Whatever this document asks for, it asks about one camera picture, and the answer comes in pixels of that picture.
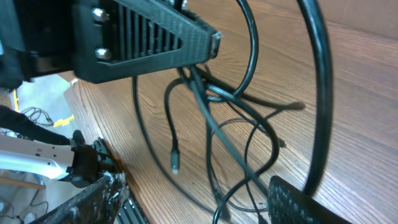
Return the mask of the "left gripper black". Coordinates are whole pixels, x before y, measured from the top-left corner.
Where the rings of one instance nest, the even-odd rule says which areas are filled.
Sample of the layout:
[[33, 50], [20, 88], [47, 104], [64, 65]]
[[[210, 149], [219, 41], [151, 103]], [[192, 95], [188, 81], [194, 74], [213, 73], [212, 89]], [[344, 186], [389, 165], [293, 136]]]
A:
[[69, 0], [1, 0], [1, 88], [73, 70]]

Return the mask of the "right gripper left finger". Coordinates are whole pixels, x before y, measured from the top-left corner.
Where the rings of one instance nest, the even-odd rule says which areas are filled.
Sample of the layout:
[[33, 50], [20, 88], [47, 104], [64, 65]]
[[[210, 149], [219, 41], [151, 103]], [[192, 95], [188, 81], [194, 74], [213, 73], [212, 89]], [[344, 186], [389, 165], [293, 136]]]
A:
[[32, 223], [113, 223], [128, 197], [126, 174], [104, 172], [94, 184]]

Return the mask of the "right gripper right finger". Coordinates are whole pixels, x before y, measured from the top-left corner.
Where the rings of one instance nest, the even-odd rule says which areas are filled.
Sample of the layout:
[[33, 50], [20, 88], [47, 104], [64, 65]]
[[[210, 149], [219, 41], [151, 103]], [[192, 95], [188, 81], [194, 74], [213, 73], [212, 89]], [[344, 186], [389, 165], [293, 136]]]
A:
[[267, 201], [271, 223], [350, 224], [276, 175], [271, 177]]

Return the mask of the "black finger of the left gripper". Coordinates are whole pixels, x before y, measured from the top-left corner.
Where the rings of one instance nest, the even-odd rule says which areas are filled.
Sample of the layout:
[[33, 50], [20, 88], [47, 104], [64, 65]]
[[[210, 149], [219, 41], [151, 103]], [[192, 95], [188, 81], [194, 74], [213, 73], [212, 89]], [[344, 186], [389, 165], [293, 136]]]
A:
[[75, 75], [104, 83], [205, 63], [217, 56], [221, 34], [169, 1], [75, 1]]

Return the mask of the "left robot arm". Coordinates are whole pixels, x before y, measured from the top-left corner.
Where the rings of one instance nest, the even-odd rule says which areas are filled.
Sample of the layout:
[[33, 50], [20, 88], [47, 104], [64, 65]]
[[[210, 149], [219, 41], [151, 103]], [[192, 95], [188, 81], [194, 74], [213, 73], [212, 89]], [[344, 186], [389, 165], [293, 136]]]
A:
[[[204, 63], [221, 35], [172, 1], [1, 2], [1, 87], [73, 72], [104, 83]], [[95, 146], [52, 133], [23, 114], [1, 110], [1, 168], [86, 187], [112, 170]]]

